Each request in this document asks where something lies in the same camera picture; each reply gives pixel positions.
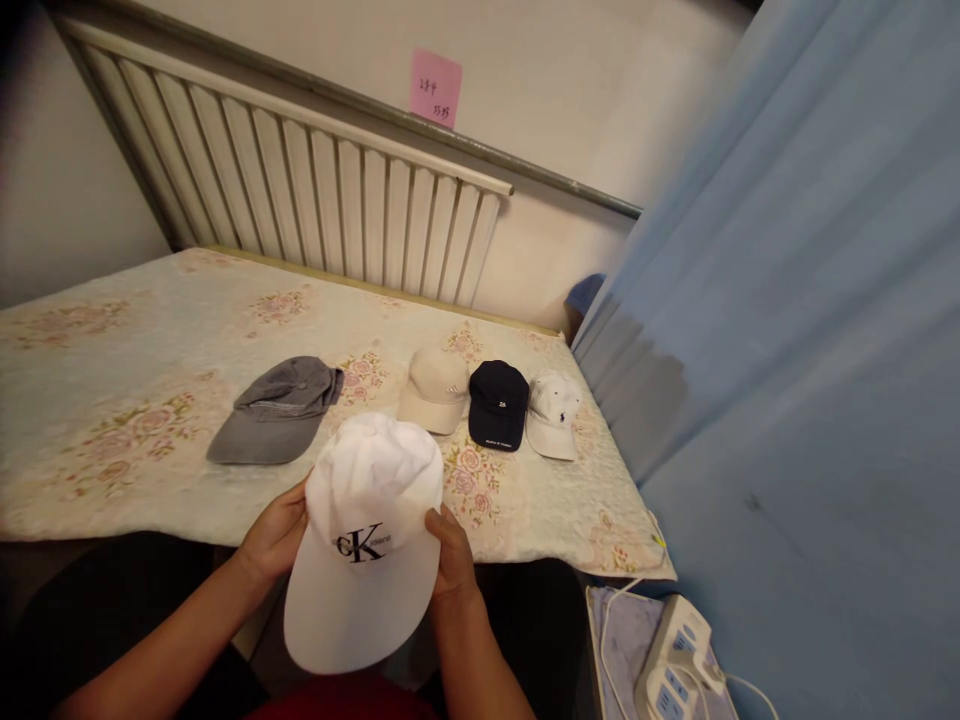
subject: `cap crown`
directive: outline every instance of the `cap crown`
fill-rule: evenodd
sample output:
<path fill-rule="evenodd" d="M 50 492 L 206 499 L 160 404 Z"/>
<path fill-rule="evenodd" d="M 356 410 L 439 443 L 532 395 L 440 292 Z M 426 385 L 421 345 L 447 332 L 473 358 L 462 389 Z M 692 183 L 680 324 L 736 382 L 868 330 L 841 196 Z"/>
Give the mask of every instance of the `cap crown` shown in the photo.
<path fill-rule="evenodd" d="M 488 410 L 504 415 L 527 408 L 530 386 L 523 373 L 503 360 L 486 360 L 470 376 L 470 397 Z"/>
<path fill-rule="evenodd" d="M 413 354 L 409 379 L 421 399 L 448 405 L 466 398 L 470 371 L 459 355 L 440 348 L 425 348 Z"/>
<path fill-rule="evenodd" d="M 566 373 L 547 370 L 530 383 L 530 413 L 557 428 L 569 428 L 580 412 L 583 394 Z"/>
<path fill-rule="evenodd" d="M 426 532 L 440 504 L 443 460 L 430 434 L 380 413 L 345 421 L 307 480 L 310 524 L 344 562 L 360 567 Z"/>
<path fill-rule="evenodd" d="M 254 380 L 234 408 L 256 415 L 261 422 L 314 417 L 326 410 L 322 398 L 333 382 L 333 374 L 319 358 L 290 358 Z"/>

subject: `white baseball cap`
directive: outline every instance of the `white baseball cap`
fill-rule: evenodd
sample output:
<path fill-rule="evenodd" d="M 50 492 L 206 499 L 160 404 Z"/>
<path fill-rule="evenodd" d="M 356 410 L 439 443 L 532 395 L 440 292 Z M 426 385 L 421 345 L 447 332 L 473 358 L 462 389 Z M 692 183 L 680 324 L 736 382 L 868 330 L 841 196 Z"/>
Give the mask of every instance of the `white baseball cap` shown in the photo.
<path fill-rule="evenodd" d="M 459 355 L 440 348 L 417 350 L 410 359 L 407 384 L 400 392 L 398 420 L 449 435 L 463 417 L 470 370 Z"/>
<path fill-rule="evenodd" d="M 583 395 L 566 373 L 545 370 L 530 383 L 527 406 L 527 440 L 545 457 L 577 459 L 573 421 L 580 412 Z"/>
<path fill-rule="evenodd" d="M 290 657 L 323 675 L 382 660 L 430 602 L 440 541 L 424 516 L 443 495 L 436 441 L 380 413 L 346 420 L 307 479 L 307 525 L 283 618 Z"/>

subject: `white wall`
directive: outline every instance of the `white wall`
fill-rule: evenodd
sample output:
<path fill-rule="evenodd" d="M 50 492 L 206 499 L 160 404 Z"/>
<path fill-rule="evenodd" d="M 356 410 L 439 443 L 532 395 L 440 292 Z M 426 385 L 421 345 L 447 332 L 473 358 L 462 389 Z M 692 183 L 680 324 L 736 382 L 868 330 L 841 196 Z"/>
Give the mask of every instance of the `white wall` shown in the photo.
<path fill-rule="evenodd" d="M 139 1 L 404 110 L 413 48 L 450 57 L 458 132 L 647 208 L 751 19 L 732 0 Z M 608 268 L 633 223 L 488 172 L 517 192 L 476 306 L 562 327 L 567 291 Z"/>
<path fill-rule="evenodd" d="M 22 43 L 0 119 L 0 307 L 170 252 L 46 14 Z"/>

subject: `gray baseball cap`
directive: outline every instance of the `gray baseball cap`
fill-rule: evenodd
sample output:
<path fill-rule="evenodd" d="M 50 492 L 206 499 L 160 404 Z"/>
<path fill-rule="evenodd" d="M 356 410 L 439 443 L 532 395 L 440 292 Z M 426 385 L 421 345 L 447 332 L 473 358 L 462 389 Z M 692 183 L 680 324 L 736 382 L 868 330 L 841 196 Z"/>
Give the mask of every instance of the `gray baseball cap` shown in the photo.
<path fill-rule="evenodd" d="M 327 408 L 343 389 L 343 371 L 301 356 L 271 368 L 237 398 L 210 443 L 207 460 L 281 465 L 306 452 Z"/>

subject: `blue curtain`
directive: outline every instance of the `blue curtain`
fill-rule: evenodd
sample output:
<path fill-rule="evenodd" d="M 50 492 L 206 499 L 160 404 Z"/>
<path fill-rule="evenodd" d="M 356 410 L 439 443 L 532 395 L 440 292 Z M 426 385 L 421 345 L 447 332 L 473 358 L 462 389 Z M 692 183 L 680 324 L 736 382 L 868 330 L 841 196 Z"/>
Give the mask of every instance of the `blue curtain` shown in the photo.
<path fill-rule="evenodd" d="M 719 96 L 575 355 L 721 663 L 960 716 L 960 3 L 767 0 Z"/>

